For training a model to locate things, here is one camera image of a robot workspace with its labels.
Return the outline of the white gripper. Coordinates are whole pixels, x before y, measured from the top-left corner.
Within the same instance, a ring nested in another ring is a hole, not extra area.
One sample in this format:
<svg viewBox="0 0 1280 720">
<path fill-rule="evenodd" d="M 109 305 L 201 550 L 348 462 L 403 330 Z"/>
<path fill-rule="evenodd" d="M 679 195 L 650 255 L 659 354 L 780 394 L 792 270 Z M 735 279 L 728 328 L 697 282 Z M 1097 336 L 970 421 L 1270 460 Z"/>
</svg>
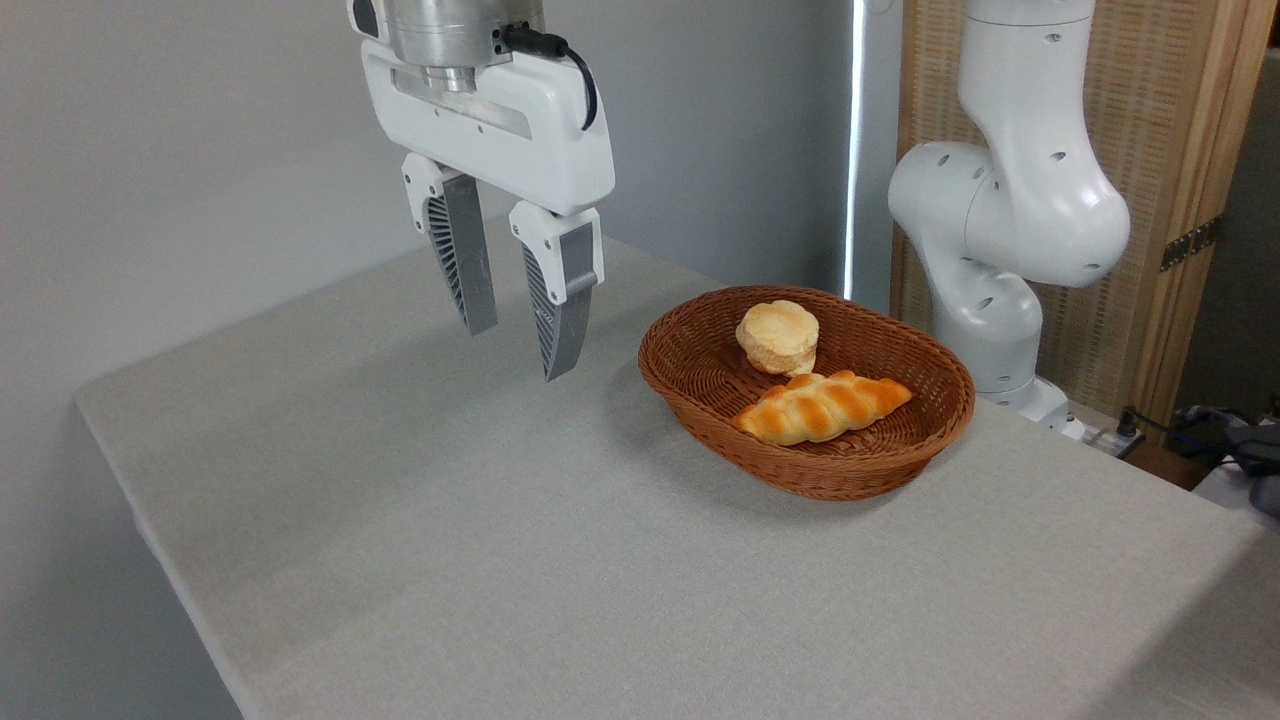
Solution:
<svg viewBox="0 0 1280 720">
<path fill-rule="evenodd" d="M 614 188 L 604 109 L 582 128 L 580 69 L 518 53 L 480 69 L 475 92 L 453 94 L 430 88 L 384 44 L 366 40 L 361 54 L 381 128 L 412 151 L 402 163 L 410 213 L 468 333 L 498 323 L 476 178 L 522 199 L 509 228 L 524 250 L 544 378 L 570 372 L 588 336 L 593 288 L 604 281 L 593 206 Z"/>
</svg>

